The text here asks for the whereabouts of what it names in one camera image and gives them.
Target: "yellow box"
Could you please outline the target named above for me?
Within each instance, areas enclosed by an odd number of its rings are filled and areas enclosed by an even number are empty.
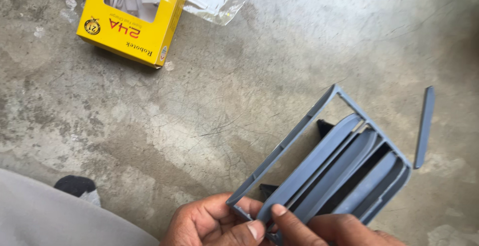
[[[86,0],[77,35],[120,56],[160,68],[168,53],[184,0],[161,0],[153,22]]]

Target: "hand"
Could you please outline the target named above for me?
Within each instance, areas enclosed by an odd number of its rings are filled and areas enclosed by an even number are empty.
[[[266,246],[265,227],[260,220],[244,222],[225,204],[231,193],[207,197],[180,206],[173,218],[161,246]],[[242,198],[237,206],[253,218],[262,203]]]
[[[304,225],[284,206],[271,208],[272,218],[283,234],[285,246],[405,246],[383,231],[372,231],[350,214],[316,216]]]

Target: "cardboard box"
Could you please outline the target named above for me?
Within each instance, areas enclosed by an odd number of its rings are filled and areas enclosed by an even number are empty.
[[[77,35],[120,56],[160,68],[183,9],[184,0],[161,0],[153,22],[105,4],[86,0]]]

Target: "gold seal badge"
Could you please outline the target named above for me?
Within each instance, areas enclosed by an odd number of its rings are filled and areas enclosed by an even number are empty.
[[[97,21],[98,19],[92,17],[91,20],[85,22],[85,31],[90,35],[96,35],[100,32],[100,25]]]

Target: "gray cloth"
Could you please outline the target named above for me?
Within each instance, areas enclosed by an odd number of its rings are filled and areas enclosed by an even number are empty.
[[[87,201],[0,169],[0,246],[158,246],[153,236]]]

